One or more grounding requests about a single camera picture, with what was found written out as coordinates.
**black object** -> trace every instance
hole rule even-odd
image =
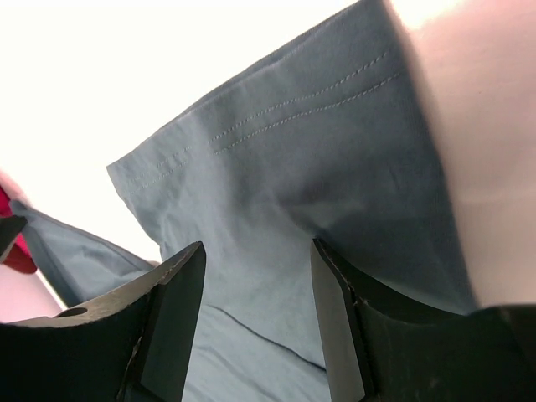
[[[0,218],[0,263],[6,260],[18,234],[26,223],[26,218],[15,215]]]
[[[0,239],[8,233],[18,231],[0,230]],[[0,400],[180,401],[205,260],[194,243],[57,317],[0,325]]]
[[[536,400],[536,306],[458,316],[401,295],[312,244],[332,402]]]

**stitching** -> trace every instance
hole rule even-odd
[[[372,60],[371,62],[365,64],[364,66],[360,67],[359,69],[357,69],[356,71],[354,71],[352,74],[349,74],[347,75],[346,77],[344,77],[343,79],[337,81],[335,84],[332,84],[326,88],[324,88],[323,90],[319,90],[318,92],[315,92],[314,94],[311,94],[311,95],[305,95],[305,96],[299,96],[297,98],[293,98],[293,99],[290,99],[290,100],[285,100],[284,102],[282,103],[278,103],[277,105],[273,105],[273,106],[270,106],[268,109],[264,109],[263,111],[259,111],[258,113],[255,113],[254,115],[251,115],[247,118],[245,118],[244,120],[242,121],[239,121],[238,123],[236,123],[234,126],[228,128],[227,130],[221,132],[220,134],[218,134],[216,137],[212,138],[209,142],[214,142],[216,140],[218,140],[219,138],[221,137],[225,137],[227,134],[229,134],[230,132],[236,130],[238,127],[244,125],[245,123],[247,123],[248,121],[252,121],[254,119],[256,119],[257,117],[259,116],[262,116],[266,113],[269,113],[271,111],[274,111],[275,109],[279,109],[283,106],[286,106],[286,105],[290,105],[292,103],[296,103],[296,102],[299,102],[299,101],[304,101],[306,99],[311,99],[311,98],[315,98],[321,94],[323,94],[324,92],[328,92],[329,90],[333,90],[335,88],[337,88],[338,86],[340,86],[341,84],[343,84],[344,82],[352,79],[353,77],[355,77],[356,75],[358,75],[359,73],[365,71],[367,68],[371,67],[372,65],[378,63],[381,59],[383,59],[386,55],[388,54],[388,51],[387,52],[384,52],[381,56],[378,56],[376,59]]]
[[[339,101],[337,103],[333,103],[333,104],[327,105],[327,106],[318,107],[316,109],[311,109],[310,111],[304,111],[302,113],[298,113],[297,115],[287,117],[286,119],[278,121],[278,122],[276,122],[274,124],[270,124],[269,126],[261,128],[260,130],[253,131],[251,134],[248,134],[246,137],[240,138],[238,141],[233,142],[228,147],[225,147],[223,149],[220,149],[219,151],[214,152],[213,155],[219,155],[220,153],[227,152],[229,149],[231,149],[232,147],[235,147],[236,145],[240,144],[241,142],[246,141],[246,140],[248,140],[248,139],[250,139],[250,138],[252,138],[252,137],[254,137],[254,136],[256,136],[256,135],[258,135],[258,134],[260,134],[262,132],[264,132],[264,131],[268,131],[271,128],[281,126],[281,125],[287,123],[288,121],[292,121],[292,120],[295,120],[295,119],[297,119],[299,117],[308,116],[308,115],[318,113],[318,112],[321,112],[321,111],[326,111],[328,109],[333,109],[335,107],[342,106],[342,105],[344,105],[346,103],[349,103],[351,101],[355,101],[356,99],[361,98],[361,97],[373,92],[374,90],[377,90],[378,88],[384,86],[385,84],[387,84],[388,82],[390,82],[391,80],[394,80],[395,78],[397,78],[399,76],[400,76],[400,73],[396,73],[396,74],[391,75],[390,77],[386,78],[385,80],[379,82],[375,86],[373,86],[373,87],[371,87],[371,88],[369,88],[369,89],[367,89],[367,90],[365,90],[363,92],[360,92],[360,93],[358,93],[358,94],[356,94],[354,96],[351,96],[349,98],[343,99],[343,100],[341,100],[341,101]],[[179,163],[177,166],[175,166],[172,169],[168,170],[167,172],[163,173],[161,176],[155,178],[151,182],[146,183],[145,185],[143,185],[143,186],[141,186],[139,188],[136,188],[136,189],[132,190],[131,192],[127,193],[126,196],[132,195],[134,193],[138,193],[139,191],[142,191],[145,188],[151,187],[153,184],[158,183],[159,181],[164,179],[166,176],[169,176],[171,173],[175,172],[177,169],[187,165],[188,162],[189,161]]]
[[[308,100],[308,99],[312,99],[312,98],[315,98],[317,96],[320,96],[322,94],[324,94],[325,92],[328,92],[330,90],[333,90],[335,88],[337,88],[338,86],[340,86],[341,84],[343,84],[344,82],[348,81],[348,80],[351,80],[353,77],[355,77],[356,75],[359,75],[360,73],[362,73],[363,71],[365,71],[366,69],[368,69],[369,67],[375,65],[376,63],[378,63],[381,59],[383,59],[385,56],[387,56],[387,54],[389,54],[389,51],[385,51],[383,54],[381,54],[380,56],[378,56],[376,59],[368,62],[367,64],[359,67],[357,70],[355,70],[353,73],[347,75],[346,77],[342,78],[341,80],[335,82],[334,84],[331,84],[330,86],[327,86],[326,88],[322,89],[322,90],[319,90],[318,92],[315,92],[314,94],[310,94],[310,95],[304,95],[304,96],[298,96],[296,98],[293,98],[293,99],[290,99],[290,100],[285,100],[284,102],[282,103],[278,103],[277,105],[273,105],[273,106],[270,106],[269,108],[267,109],[264,109],[263,111],[259,111],[257,113],[255,113],[254,115],[251,115],[249,117],[246,117],[244,120],[242,121],[239,121],[238,123],[236,123],[234,126],[232,127],[229,127],[227,129],[225,129],[224,131],[222,131],[220,134],[218,134],[217,136],[211,138],[210,140],[207,141],[207,143],[211,143],[211,142],[214,142],[222,137],[225,137],[226,135],[230,134],[231,132],[235,131],[237,128],[239,128],[240,126],[243,126],[245,123],[247,122],[250,122],[260,116],[263,116],[265,115],[266,113],[270,113],[271,111],[274,111],[276,109],[280,109],[282,108],[283,106],[287,106],[287,105],[291,105],[292,103],[296,103],[296,102],[300,102],[300,101],[305,101],[305,100]],[[174,154],[172,155],[169,155],[168,157],[165,157],[162,161],[160,161],[159,163],[157,163],[156,165],[153,165],[155,168],[159,168],[161,167],[162,165],[164,165],[166,163],[166,161],[168,161],[169,159],[174,159],[176,156],[180,155],[181,153],[184,153],[184,152],[187,152],[189,150],[191,150],[193,147],[190,146],[190,147],[185,147],[183,149],[181,149],[180,151],[177,151],[175,152]],[[144,172],[142,173],[141,175],[135,177],[135,178],[132,178],[130,179],[128,182],[129,183],[135,183],[137,181],[139,181],[140,179],[146,177],[147,175],[149,174],[149,172]]]
[[[220,149],[219,151],[217,152],[214,152],[214,155],[219,155],[220,153],[223,153],[223,152],[227,152],[229,149],[231,149],[232,147],[235,147],[237,146],[238,144],[240,144],[241,142],[244,142],[246,140],[249,140],[250,138],[254,137],[254,136],[257,136],[258,134],[261,134],[262,132],[265,132],[265,131],[268,131],[274,127],[277,127],[277,126],[281,126],[285,123],[288,123],[289,121],[292,121],[292,120],[295,120],[297,118],[300,118],[300,117],[304,117],[304,116],[309,116],[309,115],[312,115],[314,113],[319,113],[321,111],[326,111],[328,109],[333,109],[335,107],[339,107],[339,106],[342,106],[344,105],[345,103],[348,103],[348,102],[351,102],[351,101],[355,101],[356,99],[358,98],[361,98],[367,94],[369,94],[370,92],[374,91],[374,90],[377,90],[379,87],[381,86],[384,86],[385,84],[387,84],[389,81],[391,80],[394,80],[396,77],[398,77],[400,75],[400,73],[397,73],[395,75],[391,75],[389,78],[386,78],[385,80],[379,82],[378,84],[376,84],[375,86],[373,86],[372,88],[369,88],[367,89],[366,91],[364,92],[360,92],[359,94],[356,94],[354,96],[351,96],[349,98],[346,98],[344,100],[341,100],[337,103],[333,103],[331,105],[327,105],[327,106],[322,106],[322,107],[318,107],[316,109],[311,109],[310,111],[303,111],[302,113],[298,113],[297,115],[294,115],[294,116],[290,116],[290,117],[287,117],[286,119],[283,119],[281,121],[278,121],[274,124],[270,124],[269,126],[266,126],[266,127],[263,127],[261,128],[260,130],[257,130],[257,131],[253,131],[251,134],[248,134],[247,136],[245,137],[242,137],[240,138],[238,141],[235,141],[233,142],[231,145],[229,145],[228,147],[225,147],[223,149]]]

